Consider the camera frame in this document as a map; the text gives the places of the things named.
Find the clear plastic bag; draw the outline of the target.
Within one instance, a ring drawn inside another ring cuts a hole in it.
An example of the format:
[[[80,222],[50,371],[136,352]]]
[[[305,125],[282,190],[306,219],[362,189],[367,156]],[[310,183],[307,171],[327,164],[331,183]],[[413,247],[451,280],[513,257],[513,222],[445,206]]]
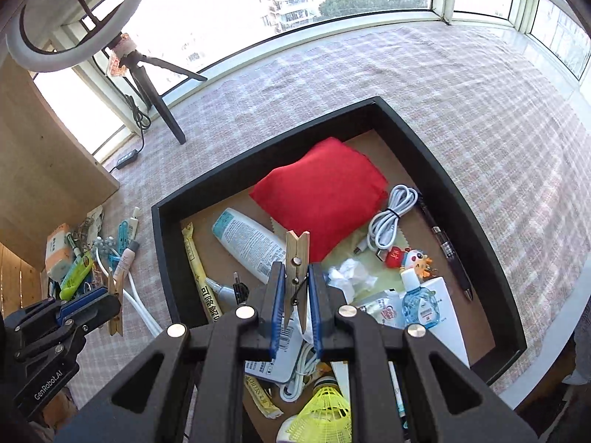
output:
[[[328,285],[344,294],[346,303],[352,303],[363,291],[372,290],[378,278],[370,275],[359,261],[347,259],[342,265],[329,268]]]

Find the white grey device box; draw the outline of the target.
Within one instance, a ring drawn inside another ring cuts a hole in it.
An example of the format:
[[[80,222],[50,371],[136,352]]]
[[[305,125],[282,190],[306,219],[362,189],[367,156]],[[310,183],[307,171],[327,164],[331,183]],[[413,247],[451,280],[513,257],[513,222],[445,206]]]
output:
[[[245,374],[273,383],[287,383],[294,373],[303,342],[300,325],[290,318],[287,327],[280,329],[276,357],[271,361],[246,361]]]

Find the yellow chopstick wrapper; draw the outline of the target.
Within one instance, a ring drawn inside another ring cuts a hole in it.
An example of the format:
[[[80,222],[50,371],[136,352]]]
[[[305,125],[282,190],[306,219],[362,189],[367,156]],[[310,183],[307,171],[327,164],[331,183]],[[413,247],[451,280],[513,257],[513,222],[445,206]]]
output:
[[[181,233],[189,266],[199,292],[200,301],[202,305],[204,305],[208,320],[210,322],[215,322],[223,315],[223,312],[211,286],[206,282],[204,266],[199,258],[197,246],[195,246],[193,241],[193,224],[189,223],[181,230]],[[263,417],[274,420],[283,416],[283,411],[273,403],[269,394],[263,390],[259,380],[252,376],[245,375],[245,378],[243,378],[243,384],[245,384],[247,393],[252,397],[253,403],[256,405],[256,408],[259,409],[259,412],[263,414]]]

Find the white blue cream tube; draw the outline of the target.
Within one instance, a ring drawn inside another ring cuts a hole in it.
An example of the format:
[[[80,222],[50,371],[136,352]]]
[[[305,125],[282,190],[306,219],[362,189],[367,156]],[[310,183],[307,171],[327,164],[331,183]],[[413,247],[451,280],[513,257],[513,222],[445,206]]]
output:
[[[224,209],[211,231],[225,250],[263,284],[269,280],[273,263],[286,261],[286,243],[235,209]]]

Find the orange cartoon figure keychain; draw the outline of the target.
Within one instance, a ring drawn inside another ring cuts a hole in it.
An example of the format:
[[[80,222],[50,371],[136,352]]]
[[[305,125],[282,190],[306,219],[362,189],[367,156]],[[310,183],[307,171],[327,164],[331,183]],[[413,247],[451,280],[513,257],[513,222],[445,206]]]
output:
[[[436,275],[432,263],[433,260],[429,255],[420,249],[400,248],[398,246],[391,248],[385,260],[387,268],[396,270],[399,273],[413,269],[422,281],[427,281]]]

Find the small blue liquid bottle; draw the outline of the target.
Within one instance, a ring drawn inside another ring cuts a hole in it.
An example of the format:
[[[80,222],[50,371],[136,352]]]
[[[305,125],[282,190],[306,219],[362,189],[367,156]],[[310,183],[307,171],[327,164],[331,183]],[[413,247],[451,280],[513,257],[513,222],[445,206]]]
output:
[[[438,325],[440,310],[435,294],[422,285],[414,269],[404,270],[401,277],[406,291],[402,299],[406,325],[420,324],[427,329]]]

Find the red fabric beanbag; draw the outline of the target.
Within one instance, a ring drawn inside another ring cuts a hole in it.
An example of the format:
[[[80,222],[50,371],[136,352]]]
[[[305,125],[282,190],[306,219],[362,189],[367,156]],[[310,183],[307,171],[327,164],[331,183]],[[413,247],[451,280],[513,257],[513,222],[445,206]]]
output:
[[[274,168],[249,196],[287,231],[308,231],[311,261],[320,262],[375,216],[387,186],[366,155],[329,138],[297,162]]]

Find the yellow plastic shuttlecock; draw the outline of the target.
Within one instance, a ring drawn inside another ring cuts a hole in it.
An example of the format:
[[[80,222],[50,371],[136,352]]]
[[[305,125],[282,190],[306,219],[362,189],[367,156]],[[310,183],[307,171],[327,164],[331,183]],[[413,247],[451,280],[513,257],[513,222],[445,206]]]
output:
[[[311,400],[280,426],[276,442],[352,442],[352,414],[335,377],[315,382]]]

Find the white paper leaflet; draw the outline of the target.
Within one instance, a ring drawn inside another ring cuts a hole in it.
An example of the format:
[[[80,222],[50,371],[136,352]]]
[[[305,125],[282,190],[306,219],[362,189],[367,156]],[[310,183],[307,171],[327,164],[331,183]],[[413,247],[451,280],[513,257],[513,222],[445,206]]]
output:
[[[437,277],[424,283],[423,286],[435,294],[439,305],[440,322],[430,331],[447,346],[466,366],[470,366],[460,324],[443,277]],[[399,293],[403,299],[405,291]],[[349,368],[346,362],[332,362],[332,372],[339,384],[342,396],[350,401]]]

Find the black gel pen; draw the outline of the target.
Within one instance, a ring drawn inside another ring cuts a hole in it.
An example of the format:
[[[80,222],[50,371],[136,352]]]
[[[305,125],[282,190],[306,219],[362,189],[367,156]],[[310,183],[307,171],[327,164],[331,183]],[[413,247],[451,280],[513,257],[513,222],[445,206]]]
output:
[[[462,289],[465,297],[472,302],[474,300],[474,292],[471,280],[464,268],[464,265],[456,252],[452,242],[450,241],[447,234],[444,230],[436,223],[433,215],[431,214],[430,210],[428,209],[423,195],[421,193],[418,194],[418,199],[416,206],[422,212],[422,215],[425,218],[428,226],[430,227],[432,233],[434,234],[435,238],[438,240],[440,248],[446,258],[448,265],[450,266],[453,274],[456,277],[456,280]]]

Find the red coffee mate sachet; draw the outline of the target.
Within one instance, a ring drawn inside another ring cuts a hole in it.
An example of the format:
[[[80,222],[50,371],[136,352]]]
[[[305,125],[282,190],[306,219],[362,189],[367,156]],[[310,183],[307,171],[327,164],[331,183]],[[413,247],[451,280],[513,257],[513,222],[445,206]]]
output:
[[[397,291],[385,290],[356,301],[356,308],[372,316],[378,323],[397,329],[405,327],[402,298]]]

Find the green yellow tube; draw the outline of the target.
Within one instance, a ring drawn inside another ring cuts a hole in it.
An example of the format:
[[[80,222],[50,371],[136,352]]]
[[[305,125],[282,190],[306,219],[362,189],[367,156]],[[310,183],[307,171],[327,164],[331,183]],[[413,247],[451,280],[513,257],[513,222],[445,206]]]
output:
[[[68,273],[60,283],[59,298],[69,301],[77,291],[80,284],[86,278],[93,266],[93,258],[90,251],[78,256],[71,265]]]

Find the orange white tissue pack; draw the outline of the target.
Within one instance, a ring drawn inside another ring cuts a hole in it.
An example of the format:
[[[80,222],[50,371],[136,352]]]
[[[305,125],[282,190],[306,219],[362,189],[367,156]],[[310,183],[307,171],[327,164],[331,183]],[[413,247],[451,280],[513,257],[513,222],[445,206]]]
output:
[[[69,232],[70,226],[63,223],[47,237],[45,270],[53,281],[61,282],[73,261],[73,252],[66,240],[66,235]]]

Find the small pink cosmetic bottle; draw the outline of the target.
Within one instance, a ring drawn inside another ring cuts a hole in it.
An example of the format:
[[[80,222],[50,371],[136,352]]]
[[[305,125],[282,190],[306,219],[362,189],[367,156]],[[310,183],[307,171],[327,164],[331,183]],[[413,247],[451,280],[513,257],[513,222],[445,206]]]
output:
[[[129,273],[138,249],[139,243],[135,240],[131,240],[122,252],[119,262],[113,273],[113,279],[118,284],[124,283],[125,277]]]

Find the green white marker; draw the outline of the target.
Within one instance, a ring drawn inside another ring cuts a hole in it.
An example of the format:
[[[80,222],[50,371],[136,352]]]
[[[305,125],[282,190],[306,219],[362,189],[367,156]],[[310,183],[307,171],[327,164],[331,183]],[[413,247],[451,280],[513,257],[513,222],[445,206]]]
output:
[[[78,247],[78,245],[77,245],[76,241],[74,240],[73,235],[72,235],[71,232],[67,232],[65,234],[65,242],[68,244],[68,246],[73,251],[74,260],[75,261],[79,260],[83,256],[83,252]]]

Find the grey bead cluster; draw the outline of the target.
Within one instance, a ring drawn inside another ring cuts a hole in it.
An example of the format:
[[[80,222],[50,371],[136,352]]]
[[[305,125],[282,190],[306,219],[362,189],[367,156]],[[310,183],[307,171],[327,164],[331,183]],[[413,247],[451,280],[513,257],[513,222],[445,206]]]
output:
[[[116,256],[118,254],[117,241],[112,236],[106,238],[97,236],[93,242],[93,250],[97,252],[101,258]]]

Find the blue plastic clothespin pair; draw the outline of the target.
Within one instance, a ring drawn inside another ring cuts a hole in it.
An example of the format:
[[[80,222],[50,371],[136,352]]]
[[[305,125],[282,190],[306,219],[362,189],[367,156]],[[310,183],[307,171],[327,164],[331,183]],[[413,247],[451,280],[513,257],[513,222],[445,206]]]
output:
[[[121,254],[126,249],[129,242],[129,223],[128,220],[123,220],[118,225],[117,238],[110,246],[110,253],[108,255],[109,267],[115,270],[119,263]]]

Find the small white tube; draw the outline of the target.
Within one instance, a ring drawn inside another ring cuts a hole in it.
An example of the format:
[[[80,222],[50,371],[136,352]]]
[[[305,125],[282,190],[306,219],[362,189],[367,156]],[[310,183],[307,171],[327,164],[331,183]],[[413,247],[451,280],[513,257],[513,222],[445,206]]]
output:
[[[140,208],[135,206],[132,210],[131,216],[127,220],[127,237],[129,241],[134,240],[136,237],[139,223],[139,212]]]

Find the black tray box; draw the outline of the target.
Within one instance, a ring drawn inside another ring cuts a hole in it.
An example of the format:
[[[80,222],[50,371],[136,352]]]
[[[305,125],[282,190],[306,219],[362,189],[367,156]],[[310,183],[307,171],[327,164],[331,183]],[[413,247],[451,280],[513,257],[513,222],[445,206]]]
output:
[[[329,113],[238,155],[157,203],[152,223],[162,287],[171,319],[188,327],[206,316],[183,259],[180,224],[280,169],[287,177],[266,212],[288,230],[308,232],[318,262],[362,227],[386,199],[385,181],[368,157],[349,152],[311,171],[297,163],[324,142],[346,144],[375,132],[388,154],[418,185],[429,210],[458,251],[495,340],[465,367],[434,336],[379,327],[367,316],[335,315],[322,328],[322,350],[349,362],[353,438],[358,442],[533,442],[536,434],[492,384],[526,348],[509,283],[469,205],[416,133],[381,98]]]

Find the checkered tablecloth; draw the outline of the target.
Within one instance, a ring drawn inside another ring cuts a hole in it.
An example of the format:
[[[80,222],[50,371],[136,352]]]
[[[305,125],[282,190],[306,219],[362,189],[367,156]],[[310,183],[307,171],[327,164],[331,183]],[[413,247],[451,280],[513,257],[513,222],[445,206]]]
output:
[[[371,97],[384,99],[439,160],[505,272],[527,341],[494,384],[509,404],[546,369],[561,317],[590,295],[590,120],[502,34],[484,26],[394,24],[280,52],[199,89],[173,108],[178,144],[154,124],[134,165],[116,173],[103,232],[139,215],[133,275],[161,325],[170,321],[151,207],[199,175],[291,128]]]

